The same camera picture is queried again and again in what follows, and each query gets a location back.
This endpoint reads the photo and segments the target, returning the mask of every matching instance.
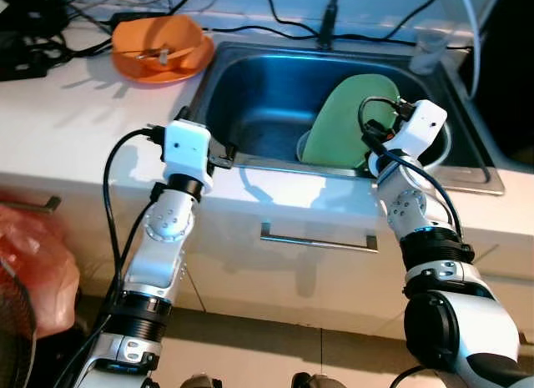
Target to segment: faucet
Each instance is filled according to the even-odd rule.
[[[332,48],[332,37],[335,26],[335,17],[337,16],[337,0],[330,0],[326,6],[323,22],[320,25],[319,38],[317,47],[323,50]]]

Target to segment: orange plate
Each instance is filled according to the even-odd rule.
[[[197,73],[204,71],[204,69],[208,66],[209,62],[214,56],[215,47],[213,41],[208,36],[204,36],[200,45],[202,46],[204,44],[208,45],[209,49],[196,69],[177,68],[169,71],[155,71],[144,66],[141,61],[124,57],[120,53],[112,53],[111,59],[118,73],[132,81],[140,83],[177,82],[193,77]]]

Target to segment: metal handle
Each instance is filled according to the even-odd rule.
[[[271,242],[282,242],[284,244],[302,244],[304,246],[314,246],[316,248],[325,249],[348,249],[357,250],[359,252],[371,252],[378,253],[378,245],[376,243],[376,237],[374,235],[366,235],[366,244],[339,244],[337,242],[328,242],[325,240],[314,240],[305,238],[294,238],[291,236],[283,235],[271,235],[270,223],[261,223],[261,234],[259,236],[261,240],[269,240]]]
[[[27,204],[19,202],[10,202],[8,200],[0,200],[0,204],[11,209],[34,211],[36,213],[52,214],[61,203],[61,198],[58,196],[51,196],[48,202],[40,206],[38,204]]]

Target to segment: wall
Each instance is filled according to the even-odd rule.
[[[101,0],[78,0],[80,5],[96,3]],[[338,33],[364,33],[380,36],[387,33],[392,26],[396,25],[412,9],[418,7],[425,0],[339,0]],[[488,9],[495,0],[472,0],[479,19],[483,20]],[[328,0],[274,0],[276,10],[283,19],[303,21],[313,28],[319,28],[325,5]],[[124,5],[119,0],[109,0],[105,5],[90,8],[88,11],[106,18],[116,11],[115,4]],[[141,8],[164,10],[167,7],[166,0],[148,5],[140,5]],[[273,26],[267,0],[189,0],[183,8],[185,12],[193,12],[197,20],[204,26],[231,28],[245,24],[260,23],[265,26]],[[413,18],[408,28],[403,28],[395,36],[402,39],[413,39],[416,28],[454,28],[462,33],[469,34],[466,13],[460,0],[437,0],[423,13]],[[291,31],[298,34],[305,31],[296,27],[278,29]]]

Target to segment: orange bowl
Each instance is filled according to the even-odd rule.
[[[202,43],[202,28],[187,15],[143,18],[120,23],[113,31],[113,51],[144,66],[168,71],[178,68],[184,56]],[[159,53],[167,49],[167,63]]]

